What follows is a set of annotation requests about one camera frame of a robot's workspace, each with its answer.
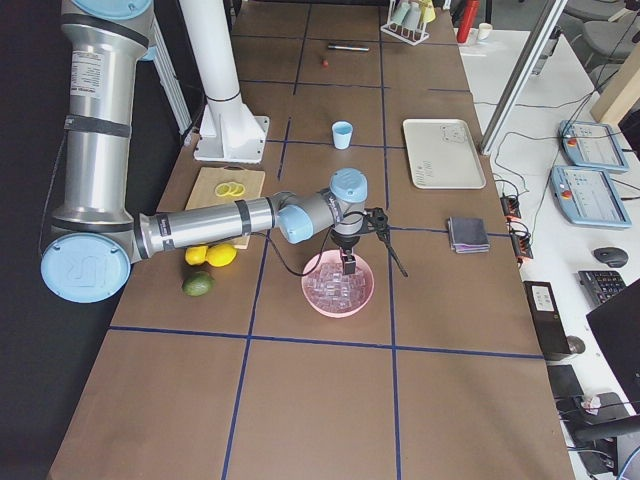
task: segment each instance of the electrical cable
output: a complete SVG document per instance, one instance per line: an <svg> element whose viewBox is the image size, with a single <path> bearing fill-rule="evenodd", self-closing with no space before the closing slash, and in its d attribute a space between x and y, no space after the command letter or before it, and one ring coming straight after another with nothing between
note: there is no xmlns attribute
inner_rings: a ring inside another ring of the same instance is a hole
<svg viewBox="0 0 640 480"><path fill-rule="evenodd" d="M640 400L634 400L631 402L618 402L618 403L609 403L607 405L601 405L600 407L598 407L598 410L600 410L601 408L609 408L609 407L619 407L621 405L634 405L636 403L640 403ZM560 415L566 415L567 413L573 413L573 412L580 412L584 409L581 408L574 408L572 410L564 410L564 411L558 411L558 413Z"/></svg>
<svg viewBox="0 0 640 480"><path fill-rule="evenodd" d="M502 145L504 144L504 142L506 141L507 137L509 135L518 135L519 137L523 137L529 140L557 140L558 137L557 136L553 136L553 137L530 137L529 135L525 135L524 133L520 133L520 132L516 132L516 131L510 131L504 134L504 137L502 137L502 140L500 141L500 144L498 145L498 148L496 149L496 156L493 158L493 163L497 166L502 168L503 170L506 170L507 172L517 176L518 178L520 178L520 180L522 181L522 186L524 188L524 190L521 192L521 194L525 194L525 193L529 193L529 189L527 188L527 180L524 178L524 176L522 176L520 173L516 172L515 170L512 170L508 167L506 167L505 165L503 165L502 163L498 162L498 158L500 157L500 150L502 149Z"/></svg>
<svg viewBox="0 0 640 480"><path fill-rule="evenodd" d="M62 134L62 141L60 142L60 146L58 147L58 153L56 154L56 159L53 162L53 169L51 171L51 177L49 179L49 190L47 190L47 196L45 197L44 206L42 208L42 218L40 219L40 232L38 233L38 254L42 258L44 255L42 251L42 239L44 235L44 224L47 220L47 212L49 211L49 202L51 201L51 194L53 193L53 186L56 181L56 177L58 175L58 168L60 168L60 163L62 162L62 157L64 154L64 149L67 145L67 137L68 130L64 130Z"/></svg>
<svg viewBox="0 0 640 480"><path fill-rule="evenodd" d="M611 74L606 81L610 80L616 73L618 72L613 72L613 74ZM548 108L548 109L557 109L557 108L562 108L562 107L566 107L567 105L572 105L574 103L578 103L581 102L582 100L584 100L584 97L588 96L588 95L592 95L593 91L590 91L589 93L585 93L582 97L580 97L577 100L572 100L570 102L565 102L565 103L561 103L560 105L528 105L526 103L516 103L515 106L516 107L526 107L526 108ZM473 102L474 105L490 105L492 107L496 107L498 104L497 103L491 103L491 102Z"/></svg>
<svg viewBox="0 0 640 480"><path fill-rule="evenodd" d="M262 232L251 232L251 235L264 237L267 240L267 243L271 246L271 248L273 248L273 251L275 252L276 256L278 257L282 265L284 266L285 270L287 270L287 272L289 272L291 275L295 275L296 277L306 277L307 275L310 275L311 273L313 273L315 269L318 268L318 265L320 265L320 260L322 260L322 255L324 253L324 249L327 244L327 240L329 239L329 234L331 233L331 230L332 230L331 228L327 228L327 233L324 236L324 239L322 240L322 245L320 246L320 251L318 252L318 259L316 260L316 263L313 266L313 268L308 272L296 272L291 267L289 267L284 257L280 253L278 246L275 244L273 239L268 234L262 233Z"/></svg>
<svg viewBox="0 0 640 480"><path fill-rule="evenodd" d="M638 455L638 453L640 453L640 446L636 447L636 449L631 452L631 455L627 457L624 464L622 465L622 468L620 469L620 473L618 473L618 476L616 477L616 480L622 480L624 478L624 474L627 471L627 468L629 468L629 465L636 457L636 455Z"/></svg>
<svg viewBox="0 0 640 480"><path fill-rule="evenodd" d="M604 457L607 457L610 460L613 460L613 457L611 455L609 455L607 452L603 452L602 450L596 450L594 448L580 448L580 447L569 447L567 446L567 450L569 452L584 452L584 453L597 453L599 455L602 455Z"/></svg>
<svg viewBox="0 0 640 480"><path fill-rule="evenodd" d="M551 172L553 171L553 167L558 162L558 157L560 155L560 146L558 145L558 149L556 150L556 156L551 163L551 167L549 168L549 173L547 174L547 181L544 184L542 189L542 197L540 198L540 203L538 204L538 208L536 208L536 213L533 215L533 225L531 226L531 237L529 239L529 245L533 246L533 235L536 231L536 225L538 223L538 214L540 210L542 210L542 204L544 203L544 199L546 197L547 188L549 188L549 183L551 183Z"/></svg>
<svg viewBox="0 0 640 480"><path fill-rule="evenodd" d="M640 192L640 187L636 187L635 185L631 185L630 183L626 183L623 182L622 180L617 180L615 178L612 178L611 180L613 180L616 183L619 183L620 185L624 185L625 187L629 187L632 188L634 190L637 190ZM640 200L640 196L636 196L636 197L620 197L620 200L622 200L623 202L628 202L631 200Z"/></svg>
<svg viewBox="0 0 640 480"><path fill-rule="evenodd" d="M631 185L630 183L626 183L626 182L623 182L622 180L617 180L615 178L612 178L611 180L613 180L616 183L619 183L620 185L624 185L625 187L633 188L634 190L638 190L640 192L640 187L636 187L635 185Z"/></svg>
<svg viewBox="0 0 640 480"><path fill-rule="evenodd" d="M207 98L209 98L209 97L207 96L206 93L204 93L204 90L201 87L198 87L196 85L192 85L192 84L187 83L187 82L183 82L182 80L180 80L175 75L173 76L173 78L175 78L180 85L184 85L185 87L190 88L191 90L195 90L196 92L198 92L201 95L200 105L198 106L198 109L196 110L194 115L191 117L191 122L189 123L189 126L184 131L184 133L182 134L182 138L180 138L180 143L184 143L184 141L187 138L187 136L189 135L189 133L191 133L191 130L193 129L193 127L202 118L202 115L204 114L204 110L205 110L205 108L207 108Z"/></svg>
<svg viewBox="0 0 640 480"><path fill-rule="evenodd" d="M620 36L620 39L618 40L618 42L616 43L616 45L613 47L613 50L611 50L611 53L608 55L608 58L611 58L611 56L615 53L615 51L618 49L618 47L620 46L620 44L622 43L622 41L624 40L624 37L627 35L627 33L629 32L629 30L631 30L631 27L633 26L635 22L634 21L629 23L629 26L627 27L627 29L624 31L624 33ZM613 75L611 75L606 81L600 83L600 79L602 78L602 74L604 73L604 68L602 70L600 70L600 74L598 75L598 78L595 81L595 87L592 90L591 94L588 96L587 100L584 101L576 110L576 112L574 113L574 115L572 115L572 117L575 117L576 119L578 118L578 116L580 115L580 113L582 113L582 110L584 109L584 107L587 105L587 103L589 102L589 100L591 99L591 96L602 86L604 85L609 79L611 79L611 77ZM564 129L562 130L560 137L564 137L565 134L567 133L568 129L571 126L571 123L575 121L574 119L570 118L567 121L567 124L565 125ZM609 134L609 135L605 135L601 138L607 138L607 137L611 137L613 135L617 135L618 133L614 133L614 134Z"/></svg>
<svg viewBox="0 0 640 480"><path fill-rule="evenodd" d="M511 185L511 186L515 189L515 191L516 191L515 197L516 197L516 198L519 198L519 197L520 197L520 190L518 190L518 187L516 186L516 184L515 184L515 183L513 183L513 182L511 182L511 181L509 181L509 180L505 180L504 178L494 178L494 179L493 179L493 181L494 181L494 182L502 182L502 183L506 183L506 184L508 184L508 185ZM504 196L504 185L502 186L502 193L501 193L501 195L503 195L503 196Z"/></svg>

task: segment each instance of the pink bowl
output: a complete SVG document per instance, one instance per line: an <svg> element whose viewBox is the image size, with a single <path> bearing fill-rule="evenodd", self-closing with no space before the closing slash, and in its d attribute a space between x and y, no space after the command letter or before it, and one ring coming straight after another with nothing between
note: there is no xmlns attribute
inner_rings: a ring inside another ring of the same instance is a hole
<svg viewBox="0 0 640 480"><path fill-rule="evenodd" d="M373 272L362 258L356 258L356 273L342 275L340 250L328 250L322 254L318 267L302 277L302 293L318 312L331 318L344 318L362 310L373 295ZM313 268L318 255L304 267Z"/></svg>

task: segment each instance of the wooden cutting board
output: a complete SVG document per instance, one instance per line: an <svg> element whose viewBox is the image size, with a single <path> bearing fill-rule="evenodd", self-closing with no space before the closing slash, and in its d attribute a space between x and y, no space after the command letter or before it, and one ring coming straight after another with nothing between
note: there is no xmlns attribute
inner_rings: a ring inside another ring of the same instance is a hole
<svg viewBox="0 0 640 480"><path fill-rule="evenodd" d="M196 183L191 190L185 210L194 208L212 207L233 203L237 200L253 200L259 198L264 184L265 173L256 170L245 170L239 167L202 167ZM225 182L236 182L244 185L244 194L238 197L219 197L216 195L216 187ZM234 247L245 249L249 245L249 236L231 240Z"/></svg>

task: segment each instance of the small red object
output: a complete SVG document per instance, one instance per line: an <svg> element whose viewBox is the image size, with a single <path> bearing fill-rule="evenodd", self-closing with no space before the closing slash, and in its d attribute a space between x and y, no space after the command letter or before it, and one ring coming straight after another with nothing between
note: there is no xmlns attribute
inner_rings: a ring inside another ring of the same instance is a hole
<svg viewBox="0 0 640 480"><path fill-rule="evenodd" d="M473 21L476 19L479 7L479 0L469 0L467 3L460 27L458 27L458 36L456 37L458 43L464 43L467 41L467 38L469 38L469 30L471 30L471 25L473 25Z"/></svg>

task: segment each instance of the gray floor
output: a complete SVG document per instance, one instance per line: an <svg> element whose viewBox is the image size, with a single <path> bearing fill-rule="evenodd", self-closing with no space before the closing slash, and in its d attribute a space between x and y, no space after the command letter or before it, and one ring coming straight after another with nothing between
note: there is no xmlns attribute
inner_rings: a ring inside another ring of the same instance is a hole
<svg viewBox="0 0 640 480"><path fill-rule="evenodd" d="M491 24L497 30L531 30L538 21L544 4L545 2L541 0L525 0L522 3L518 0L495 0ZM482 2L475 24L483 21L485 21L485 2ZM558 25L562 28L564 36L571 41L582 32L583 23L575 17L562 14ZM580 39L572 47L580 62L585 65L592 50ZM587 71L591 71L602 63L605 63L605 60L595 56L589 62Z"/></svg>

